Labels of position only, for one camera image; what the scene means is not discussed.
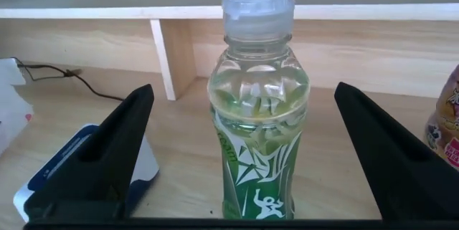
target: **plastic bottle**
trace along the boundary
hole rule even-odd
[[[309,79],[287,45],[294,0],[224,0],[207,91],[222,147],[226,219],[292,219],[292,175]]]

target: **green bottle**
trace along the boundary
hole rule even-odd
[[[287,45],[294,3],[223,1],[228,48],[207,92],[222,149],[226,219],[295,216],[292,181],[310,85]]]

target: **colorful packaging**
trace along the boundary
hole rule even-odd
[[[459,170],[459,65],[451,73],[425,126],[424,142]]]

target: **wooden counter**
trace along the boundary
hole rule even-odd
[[[34,75],[50,73],[37,70]],[[123,97],[142,84],[153,85],[156,100],[146,134],[160,173],[135,215],[221,217],[221,153],[209,114],[206,80],[195,80],[180,100],[170,102],[156,73],[84,69],[82,77],[96,90]],[[100,123],[119,104],[90,94],[75,79],[44,80],[18,91],[34,106],[35,115],[0,156],[0,229],[23,225],[13,205],[19,187],[82,125]],[[369,96],[418,136],[435,108],[435,99],[426,97]],[[297,218],[380,218],[333,90],[312,89],[298,157],[293,179]]]

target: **bottle cap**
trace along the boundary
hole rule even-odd
[[[293,30],[294,0],[223,0],[224,30],[232,39],[269,41]]]

